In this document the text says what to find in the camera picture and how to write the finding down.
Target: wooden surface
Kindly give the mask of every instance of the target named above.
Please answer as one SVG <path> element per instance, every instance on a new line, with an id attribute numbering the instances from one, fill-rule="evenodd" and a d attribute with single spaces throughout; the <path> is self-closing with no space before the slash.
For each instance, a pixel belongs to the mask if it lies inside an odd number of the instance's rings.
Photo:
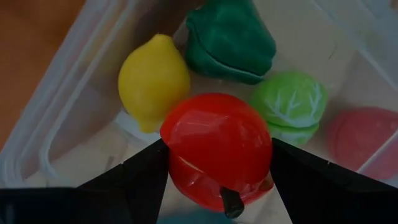
<path id="1" fill-rule="evenodd" d="M 0 0 L 0 150 L 85 0 Z"/>
<path id="2" fill-rule="evenodd" d="M 391 0 L 391 8 L 398 11 L 398 0 Z"/>

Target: yellow lemon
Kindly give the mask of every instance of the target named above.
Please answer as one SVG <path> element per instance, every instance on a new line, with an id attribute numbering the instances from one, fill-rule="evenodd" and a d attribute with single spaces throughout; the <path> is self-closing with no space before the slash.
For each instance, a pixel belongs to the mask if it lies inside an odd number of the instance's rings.
<path id="1" fill-rule="evenodd" d="M 119 94 L 144 133 L 156 131 L 190 90 L 188 68 L 171 37 L 157 34 L 131 53 L 119 74 Z"/>

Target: toy vegetable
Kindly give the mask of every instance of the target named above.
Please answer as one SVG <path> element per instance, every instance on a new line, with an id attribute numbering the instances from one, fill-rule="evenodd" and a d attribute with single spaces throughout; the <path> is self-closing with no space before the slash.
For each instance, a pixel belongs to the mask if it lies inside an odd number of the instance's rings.
<path id="1" fill-rule="evenodd" d="M 157 34 L 128 56 L 119 74 L 119 94 L 144 133 L 156 131 L 188 94 L 188 68 L 171 37 Z"/>
<path id="2" fill-rule="evenodd" d="M 275 41 L 251 0 L 210 0 L 187 17 L 185 60 L 212 78 L 259 83 L 271 68 Z"/>
<path id="3" fill-rule="evenodd" d="M 264 80 L 251 105 L 267 121 L 272 137 L 305 144 L 319 127 L 328 97 L 325 88 L 302 72 L 280 72 Z"/>

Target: toy bell pepper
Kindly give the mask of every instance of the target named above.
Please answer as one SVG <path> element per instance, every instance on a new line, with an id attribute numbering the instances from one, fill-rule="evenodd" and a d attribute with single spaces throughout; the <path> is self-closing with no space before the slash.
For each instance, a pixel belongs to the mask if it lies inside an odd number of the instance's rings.
<path id="1" fill-rule="evenodd" d="M 271 68 L 275 41 L 251 0 L 209 0 L 187 27 L 185 60 L 199 74 L 256 84 Z"/>

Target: red tomato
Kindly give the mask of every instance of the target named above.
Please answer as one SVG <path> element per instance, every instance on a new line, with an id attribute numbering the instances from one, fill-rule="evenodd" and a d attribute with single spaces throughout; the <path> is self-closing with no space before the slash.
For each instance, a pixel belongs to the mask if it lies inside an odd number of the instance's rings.
<path id="1" fill-rule="evenodd" d="M 191 98 L 167 117 L 160 135 L 170 148 L 170 175 L 177 188 L 200 205 L 221 211 L 220 188 L 244 203 L 263 195 L 272 144 L 266 123 L 245 102 L 210 93 Z"/>

